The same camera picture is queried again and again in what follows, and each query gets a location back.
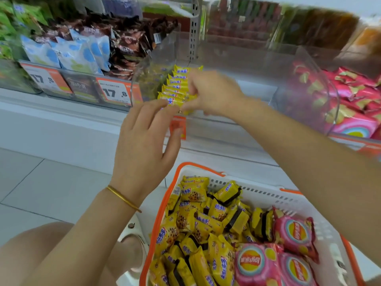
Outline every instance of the yellow snack package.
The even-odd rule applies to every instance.
[[[235,184],[235,181],[230,181],[222,189],[216,192],[214,196],[226,206],[238,198],[240,194],[241,190]]]
[[[181,200],[189,202],[205,202],[207,199],[207,188],[203,183],[188,184],[181,190]]]
[[[207,200],[201,203],[201,209],[205,215],[209,214],[210,206],[212,205],[213,200],[216,199],[211,193],[207,193]]]
[[[196,220],[210,227],[210,233],[215,235],[222,234],[224,227],[222,222],[213,219],[212,217],[205,215],[201,212],[197,212]]]
[[[196,237],[191,233],[187,234],[180,242],[180,249],[185,256],[196,252],[199,246],[200,245],[198,244]]]
[[[172,271],[174,269],[177,259],[184,258],[183,252],[180,247],[181,246],[179,241],[176,241],[174,242],[172,247],[170,247],[168,253],[164,253],[163,262],[167,271]]]
[[[222,225],[224,226],[225,231],[231,231],[241,235],[248,221],[249,216],[246,212],[235,206],[230,209],[228,215],[222,221]]]
[[[188,83],[169,83],[166,85],[167,88],[174,88],[181,91],[189,91]]]
[[[175,93],[171,92],[169,90],[163,91],[163,92],[158,92],[157,99],[166,99],[166,98],[178,98],[183,101],[188,101],[188,96],[182,93]]]
[[[191,254],[189,264],[197,286],[215,286],[216,283],[209,272],[207,260],[201,247]]]
[[[249,225],[246,225],[245,229],[242,231],[242,236],[247,243],[257,243],[258,240],[253,236],[250,231]]]
[[[266,211],[262,214],[258,225],[254,229],[254,234],[257,238],[262,239],[264,242],[273,242],[273,226],[274,226],[274,210]]]
[[[177,214],[176,225],[180,232],[193,232],[195,215],[197,209],[190,205],[182,205],[189,202],[181,202],[179,204],[179,213]]]
[[[167,86],[167,85],[162,85],[162,92],[164,91],[172,91],[172,92],[175,92],[175,93],[182,93],[182,94],[185,94],[185,95],[188,95],[189,92],[188,90],[179,90],[179,89],[175,89],[171,86]]]
[[[200,66],[198,68],[195,68],[195,67],[180,67],[180,66],[175,65],[173,72],[174,73],[180,73],[180,74],[188,74],[191,69],[202,70],[203,68],[204,68],[204,66]]]
[[[249,216],[251,216],[252,211],[249,205],[244,204],[241,200],[237,199],[235,204],[237,207],[239,207],[242,211],[246,212]]]
[[[155,254],[161,255],[168,250],[174,244],[178,235],[179,228],[176,225],[176,215],[172,214],[165,217],[156,238]]]
[[[226,218],[228,212],[228,207],[220,205],[218,201],[214,199],[212,200],[212,204],[210,205],[208,216],[211,216],[217,221],[223,221]]]
[[[224,236],[211,234],[209,243],[210,271],[220,286],[231,286],[234,281],[234,248]]]
[[[168,274],[171,286],[196,286],[191,270],[183,258],[176,260],[174,269]]]
[[[183,179],[181,182],[183,182],[183,183],[204,183],[204,182],[206,182],[208,185],[209,184],[209,178],[208,177],[183,176]]]
[[[152,260],[149,266],[149,280],[153,286],[169,286],[163,262],[160,259]]]
[[[181,78],[171,78],[171,79],[167,78],[167,85],[170,85],[170,84],[183,84],[188,86],[188,80],[181,79]]]
[[[171,195],[169,196],[169,201],[167,204],[169,215],[173,213],[174,207],[180,201],[180,195],[181,195],[181,188],[179,186],[176,186],[173,189]]]
[[[250,230],[254,232],[255,228],[257,227],[258,223],[260,222],[262,218],[263,211],[261,208],[255,208],[251,217],[250,217]]]

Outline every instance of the shopping basket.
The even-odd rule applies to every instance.
[[[149,285],[148,271],[154,256],[156,239],[164,218],[165,207],[174,187],[183,176],[209,177],[209,190],[215,192],[230,180],[234,180],[242,188],[242,201],[251,207],[269,208],[275,206],[288,215],[299,214],[313,217],[316,231],[315,246],[319,252],[320,263],[311,262],[316,281],[320,286],[364,286],[359,266],[352,247],[331,224],[315,209],[315,207],[297,191],[279,189],[253,181],[243,180],[216,172],[210,168],[191,162],[179,165],[175,176],[160,205],[150,242],[148,257],[140,276],[140,286]]]

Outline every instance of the tiled floor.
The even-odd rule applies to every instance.
[[[56,220],[75,223],[111,176],[0,149],[0,246],[28,229]],[[143,234],[155,221],[164,187],[153,191],[139,214]],[[355,250],[365,280],[381,269]]]

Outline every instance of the white snack bag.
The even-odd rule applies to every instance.
[[[110,71],[109,57],[110,57],[110,43],[108,36],[95,37],[93,35],[83,36],[77,31],[70,29],[70,34],[74,41],[87,42],[91,52],[94,55],[95,61],[103,71]]]
[[[56,39],[58,43],[50,42],[50,45],[64,69],[103,75],[87,42],[66,41],[59,37]]]
[[[22,47],[32,63],[61,68],[57,54],[47,43],[41,44],[21,35]]]

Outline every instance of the white sandal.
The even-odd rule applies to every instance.
[[[126,237],[134,235],[140,240],[140,244],[143,250],[143,259],[142,264],[139,268],[133,268],[127,272],[125,272],[121,277],[117,280],[118,286],[138,286],[139,285],[139,278],[140,274],[143,270],[145,259],[147,258],[148,254],[148,244],[144,239],[143,232],[141,230],[140,222],[138,220],[138,217],[136,214],[132,216],[131,220],[128,222],[127,226],[121,233],[121,235],[118,238],[118,242],[121,242]]]

